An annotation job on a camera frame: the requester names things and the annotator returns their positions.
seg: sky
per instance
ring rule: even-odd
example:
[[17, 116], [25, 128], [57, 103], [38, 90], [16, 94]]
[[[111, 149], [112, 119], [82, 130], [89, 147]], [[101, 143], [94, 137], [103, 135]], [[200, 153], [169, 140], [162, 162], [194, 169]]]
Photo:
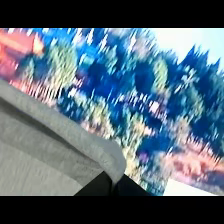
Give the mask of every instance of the sky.
[[201, 45], [203, 52], [210, 50], [208, 63], [221, 57], [220, 69], [224, 69], [224, 28], [152, 28], [158, 44], [163, 49], [173, 49], [179, 61], [194, 44]]

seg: gray object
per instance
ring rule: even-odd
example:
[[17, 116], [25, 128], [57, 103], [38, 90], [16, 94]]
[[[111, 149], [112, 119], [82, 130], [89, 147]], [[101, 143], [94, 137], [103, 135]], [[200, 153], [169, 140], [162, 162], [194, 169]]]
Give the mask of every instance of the gray object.
[[0, 195], [74, 195], [103, 171], [116, 184], [125, 168], [117, 143], [0, 80]]

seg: screen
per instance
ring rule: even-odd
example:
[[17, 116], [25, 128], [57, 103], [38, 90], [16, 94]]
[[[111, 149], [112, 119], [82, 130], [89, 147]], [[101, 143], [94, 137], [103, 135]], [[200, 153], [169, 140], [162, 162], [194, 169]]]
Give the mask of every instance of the screen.
[[1, 28], [0, 77], [115, 140], [146, 191], [164, 195], [173, 180], [224, 195], [223, 38], [223, 28]]

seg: forest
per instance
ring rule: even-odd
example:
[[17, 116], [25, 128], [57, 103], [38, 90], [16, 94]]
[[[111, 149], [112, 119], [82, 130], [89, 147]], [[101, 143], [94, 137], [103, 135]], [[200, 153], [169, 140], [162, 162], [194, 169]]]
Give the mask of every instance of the forest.
[[224, 195], [224, 72], [208, 57], [192, 46], [179, 62], [150, 29], [79, 28], [26, 56], [9, 82], [116, 140], [145, 190], [162, 195], [173, 177]]

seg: blue sky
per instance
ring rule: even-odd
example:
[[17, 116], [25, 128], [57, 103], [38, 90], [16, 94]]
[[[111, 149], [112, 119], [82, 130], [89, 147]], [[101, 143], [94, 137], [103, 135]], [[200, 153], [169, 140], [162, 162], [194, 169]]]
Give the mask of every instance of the blue sky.
[[224, 69], [224, 28], [152, 28], [158, 44], [164, 49], [173, 49], [180, 61], [194, 44], [202, 51], [210, 50], [208, 63], [221, 57], [220, 69]]

